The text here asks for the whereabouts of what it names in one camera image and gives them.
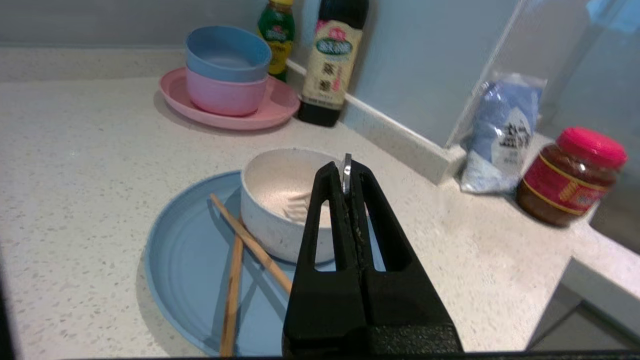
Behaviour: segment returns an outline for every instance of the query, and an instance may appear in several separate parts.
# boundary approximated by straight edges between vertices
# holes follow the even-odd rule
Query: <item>plate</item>
[[[258,110],[243,117],[207,113],[195,106],[187,93],[184,67],[166,73],[160,79],[160,91],[175,111],[191,120],[222,129],[267,129],[287,122],[300,107],[298,94],[289,85],[271,76],[267,80],[267,89]]]
[[[240,212],[240,171],[211,177],[174,198],[154,224],[145,249],[149,290],[163,316],[192,344],[218,356],[234,232],[209,194]],[[369,233],[373,234],[369,224]],[[382,258],[372,236],[374,264]],[[275,260],[293,279],[295,265]],[[317,265],[334,271],[335,263]],[[237,320],[237,356],[281,356],[288,296],[245,248]]]

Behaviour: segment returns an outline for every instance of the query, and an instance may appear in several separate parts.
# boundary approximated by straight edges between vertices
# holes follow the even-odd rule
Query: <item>pink bowl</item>
[[[220,115],[242,116],[256,110],[267,88],[267,78],[253,83],[229,83],[187,70],[187,92],[199,108]]]
[[[291,86],[267,76],[267,90],[255,113],[244,117],[209,113],[191,101],[186,72],[184,67],[167,72],[160,79],[160,92],[175,111],[208,126],[240,131],[268,129],[289,121],[300,107],[298,94]]]

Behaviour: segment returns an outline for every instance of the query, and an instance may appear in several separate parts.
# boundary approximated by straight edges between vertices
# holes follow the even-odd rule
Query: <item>backsplash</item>
[[[584,126],[626,147],[629,160],[592,225],[640,253],[638,15],[636,0],[525,0],[492,70],[548,79],[541,134],[556,138],[564,128]],[[470,120],[461,126],[462,134]]]
[[[351,91],[444,146],[516,0],[371,0]],[[258,0],[6,0],[0,44],[179,47],[194,28],[255,31]],[[319,0],[294,4],[292,60],[306,66]]]

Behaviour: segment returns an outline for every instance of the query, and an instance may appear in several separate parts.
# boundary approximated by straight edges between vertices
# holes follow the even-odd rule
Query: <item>pink plate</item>
[[[300,106],[296,92],[289,85],[271,76],[267,80],[267,90],[258,110],[243,117],[207,113],[195,106],[187,93],[184,67],[166,73],[160,79],[160,90],[166,102],[189,119],[231,130],[258,130],[280,125],[287,122]]]

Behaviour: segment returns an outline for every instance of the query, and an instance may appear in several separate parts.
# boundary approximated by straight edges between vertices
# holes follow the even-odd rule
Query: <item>wooden chopstick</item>
[[[231,269],[229,271],[229,286],[227,290],[227,302],[225,303],[225,319],[222,323],[222,337],[220,339],[220,356],[232,357],[236,344],[236,320],[238,312],[238,290],[240,277],[242,276],[243,243],[240,236],[236,235],[231,254]]]
[[[271,256],[267,254],[266,251],[260,246],[258,241],[244,228],[240,222],[234,218],[233,215],[229,213],[227,208],[222,204],[220,199],[215,194],[210,194],[209,196],[211,201],[216,205],[220,213],[222,214],[227,222],[234,228],[236,235],[240,236],[240,239],[244,242],[244,244],[251,250],[253,255],[260,261],[262,266],[271,273],[271,275],[276,279],[278,284],[282,286],[282,288],[287,292],[288,295],[291,294],[291,280],[282,272],[282,269],[276,264]]]

